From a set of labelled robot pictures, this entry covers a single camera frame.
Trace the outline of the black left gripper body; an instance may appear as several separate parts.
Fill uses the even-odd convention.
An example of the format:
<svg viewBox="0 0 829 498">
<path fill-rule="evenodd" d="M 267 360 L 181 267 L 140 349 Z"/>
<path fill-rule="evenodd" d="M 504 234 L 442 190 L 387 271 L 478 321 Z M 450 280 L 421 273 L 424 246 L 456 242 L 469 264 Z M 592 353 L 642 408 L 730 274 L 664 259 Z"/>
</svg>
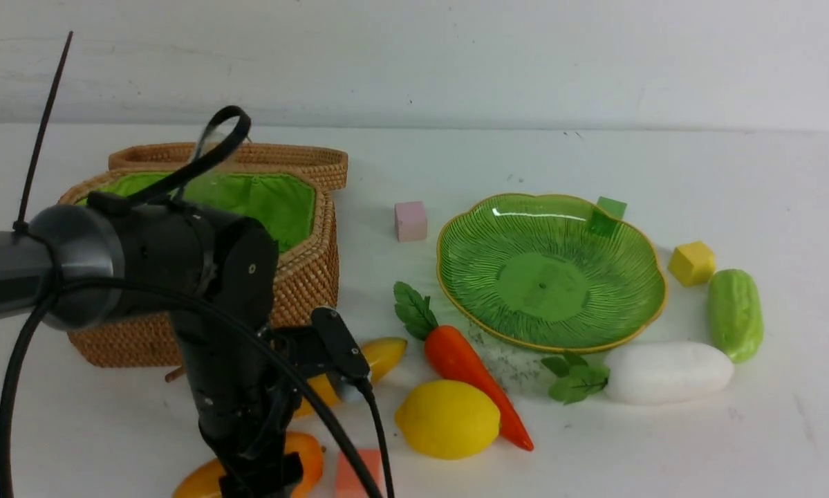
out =
<svg viewBox="0 0 829 498">
<path fill-rule="evenodd" d="M 266 333 L 213 315 L 174 309 L 171 325 L 195 399 L 200 434 L 224 469 L 224 497 L 290 497 L 304 477 L 286 452 L 301 404 L 317 404 L 303 383 L 317 374 L 317 326 Z"/>
</svg>

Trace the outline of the black zip tie left arm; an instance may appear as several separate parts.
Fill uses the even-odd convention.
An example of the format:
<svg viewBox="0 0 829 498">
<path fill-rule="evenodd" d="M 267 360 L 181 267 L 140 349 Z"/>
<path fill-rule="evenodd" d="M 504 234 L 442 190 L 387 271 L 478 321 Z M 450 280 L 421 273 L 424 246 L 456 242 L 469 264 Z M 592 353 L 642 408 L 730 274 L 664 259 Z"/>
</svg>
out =
<svg viewBox="0 0 829 498">
<path fill-rule="evenodd" d="M 184 202 L 183 190 L 249 135 L 237 105 L 214 114 L 203 137 L 235 119 L 229 136 L 187 166 L 132 196 L 93 192 L 86 205 L 56 205 L 25 219 L 73 34 L 66 36 L 30 157 L 13 233 L 48 256 L 34 308 L 19 332 L 0 400 L 0 496 L 14 495 L 12 416 L 20 369 L 36 328 L 63 306 L 70 328 L 169 313 L 195 395 L 203 440 L 225 469 L 225 497 L 288 497 L 303 476 L 286 454 L 286 431 L 306 378 L 274 350 L 268 305 L 277 249 L 263 225 Z"/>
</svg>

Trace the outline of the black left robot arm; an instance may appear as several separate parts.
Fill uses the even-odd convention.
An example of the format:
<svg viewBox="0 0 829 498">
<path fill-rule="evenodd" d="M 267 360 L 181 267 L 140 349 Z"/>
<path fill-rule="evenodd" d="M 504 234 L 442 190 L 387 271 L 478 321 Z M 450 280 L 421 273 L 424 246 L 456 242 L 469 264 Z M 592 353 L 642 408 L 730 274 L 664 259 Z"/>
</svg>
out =
<svg viewBox="0 0 829 498">
<path fill-rule="evenodd" d="M 40 324 L 61 331 L 168 314 L 225 497 L 288 497 L 301 483 L 286 429 L 304 389 L 297 329 L 272 347 L 278 247 L 259 221 L 212 207 L 104 192 L 0 231 L 0 318 L 28 313 L 0 397 L 0 495 L 12 497 L 12 417 Z"/>
</svg>

